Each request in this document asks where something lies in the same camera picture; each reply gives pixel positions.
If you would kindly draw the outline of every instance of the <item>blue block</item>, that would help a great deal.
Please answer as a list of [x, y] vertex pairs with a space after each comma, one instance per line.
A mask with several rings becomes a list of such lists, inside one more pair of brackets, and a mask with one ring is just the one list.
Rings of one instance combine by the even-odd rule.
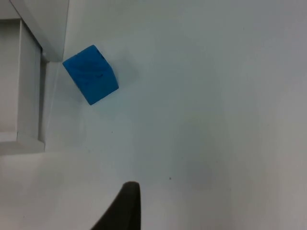
[[63, 62], [90, 105], [118, 89], [118, 83], [111, 66], [94, 46]]

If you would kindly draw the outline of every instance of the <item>white panel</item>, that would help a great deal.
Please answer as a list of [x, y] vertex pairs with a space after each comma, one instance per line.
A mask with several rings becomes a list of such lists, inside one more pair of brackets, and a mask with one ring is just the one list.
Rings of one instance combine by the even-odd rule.
[[40, 48], [20, 24], [18, 132], [38, 138]]
[[19, 14], [11, 4], [10, 0], [0, 0], [0, 20], [1, 19], [18, 19]]
[[0, 143], [17, 140], [17, 132], [0, 132]]
[[63, 58], [69, 0], [11, 0], [42, 46], [46, 58]]
[[19, 21], [0, 21], [0, 132], [16, 131]]

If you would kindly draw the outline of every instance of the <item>white surface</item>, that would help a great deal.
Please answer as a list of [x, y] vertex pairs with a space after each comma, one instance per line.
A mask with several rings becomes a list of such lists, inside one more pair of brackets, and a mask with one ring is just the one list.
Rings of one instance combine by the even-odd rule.
[[20, 33], [17, 130], [38, 139], [41, 49], [24, 26]]
[[69, 0], [11, 0], [49, 61], [61, 61]]
[[0, 132], [1, 142], [12, 142], [17, 140], [17, 132]]
[[19, 30], [19, 21], [0, 21], [0, 132], [17, 131]]
[[121, 184], [144, 230], [306, 229], [307, 2], [72, 0], [120, 89], [88, 106], [59, 64], [46, 154], [0, 158], [0, 223], [88, 230]]
[[10, 0], [0, 0], [0, 20], [20, 18]]
[[38, 141], [40, 56], [22, 21], [0, 22], [0, 155], [44, 150]]

